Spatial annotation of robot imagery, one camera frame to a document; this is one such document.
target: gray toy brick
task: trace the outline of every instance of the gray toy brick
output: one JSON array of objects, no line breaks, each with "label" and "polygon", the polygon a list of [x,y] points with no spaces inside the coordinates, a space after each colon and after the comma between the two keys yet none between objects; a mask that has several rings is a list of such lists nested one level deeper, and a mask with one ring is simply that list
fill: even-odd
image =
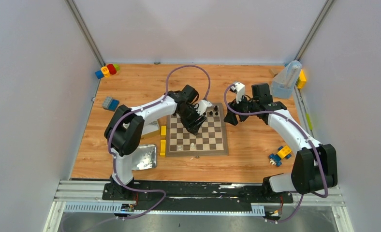
[{"label": "gray toy brick", "polygon": [[106,97],[105,100],[102,103],[102,108],[107,110],[109,108],[109,105],[111,104],[111,102],[112,102],[112,97],[109,97],[109,96]]}]

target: gray floor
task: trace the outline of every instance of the gray floor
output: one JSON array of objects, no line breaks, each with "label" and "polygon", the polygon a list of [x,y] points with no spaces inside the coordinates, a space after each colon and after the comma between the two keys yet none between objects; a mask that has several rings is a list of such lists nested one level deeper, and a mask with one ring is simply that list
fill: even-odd
[{"label": "gray floor", "polygon": [[[285,206],[287,217],[293,208]],[[104,213],[65,213],[65,232],[87,232],[96,223],[115,217]],[[303,206],[288,222],[273,225],[257,217],[145,215],[133,220],[112,220],[90,232],[338,232],[331,207]]]}]

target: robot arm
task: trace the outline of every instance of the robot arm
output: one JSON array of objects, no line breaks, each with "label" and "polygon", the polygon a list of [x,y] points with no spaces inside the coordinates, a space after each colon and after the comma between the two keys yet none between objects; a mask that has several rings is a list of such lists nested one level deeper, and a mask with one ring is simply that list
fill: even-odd
[{"label": "robot arm", "polygon": [[128,112],[139,109],[137,113],[129,115],[117,126],[111,142],[111,151],[117,154],[115,158],[117,175],[124,185],[133,179],[132,155],[130,154],[138,147],[142,135],[145,134],[146,126],[151,122],[163,116],[178,114],[187,131],[193,134],[198,132],[206,120],[206,116],[204,116],[206,108],[211,106],[211,103],[207,100],[200,100],[194,104],[197,96],[199,96],[198,92],[186,85],[181,91],[169,91],[166,97],[162,95],[147,104],[132,108],[121,105],[117,108],[104,133],[108,141],[118,120]]},{"label": "robot arm", "polygon": [[[324,177],[329,188],[337,185],[337,162],[336,150],[330,144],[322,145],[318,140],[311,137],[299,124],[292,118],[286,106],[281,102],[273,102],[268,84],[252,85],[253,97],[248,100],[245,97],[244,85],[236,82],[231,88],[236,93],[236,99],[229,103],[229,106],[242,113],[254,113],[260,111],[273,111],[284,115],[287,119],[272,113],[257,114],[267,125],[273,128],[288,146],[296,154],[291,173],[279,174],[264,178],[263,185],[266,194],[276,194],[284,191],[297,191],[301,194],[314,192],[323,189],[321,174],[317,165],[322,165]],[[245,121],[249,116],[239,115],[240,121]],[[224,119],[232,125],[237,125],[236,115],[228,110]],[[291,122],[296,123],[308,137],[305,139],[303,134]],[[315,162],[315,154],[308,141],[312,141],[321,158],[321,164]]]}]

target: chessboard border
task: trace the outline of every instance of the chessboard border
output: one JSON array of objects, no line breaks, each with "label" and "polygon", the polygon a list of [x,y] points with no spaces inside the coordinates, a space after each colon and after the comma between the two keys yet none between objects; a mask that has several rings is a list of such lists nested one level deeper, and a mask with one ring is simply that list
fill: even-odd
[{"label": "chessboard border", "polygon": [[228,156],[229,155],[229,147],[228,147],[228,137],[226,130],[226,123],[223,121],[225,118],[225,113],[223,110],[223,104],[212,103],[212,106],[218,106],[218,112],[220,115],[220,127],[222,130],[222,142],[223,142],[223,150],[215,150],[215,151],[169,151],[171,134],[169,130],[171,128],[171,116],[167,116],[166,122],[166,157],[186,157],[186,156]]}]

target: green block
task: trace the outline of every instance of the green block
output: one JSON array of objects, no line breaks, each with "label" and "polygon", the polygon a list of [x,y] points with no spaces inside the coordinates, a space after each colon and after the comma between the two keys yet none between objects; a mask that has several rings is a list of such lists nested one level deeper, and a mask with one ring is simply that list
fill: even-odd
[{"label": "green block", "polygon": [[117,71],[119,71],[120,70],[120,67],[119,67],[119,65],[117,65],[117,64],[113,64],[114,65],[114,67],[115,67],[115,69],[117,70]]},{"label": "green block", "polygon": [[313,125],[311,124],[311,121],[310,121],[310,115],[306,114],[306,119],[307,119],[308,127],[310,128],[310,130],[313,130]]}]

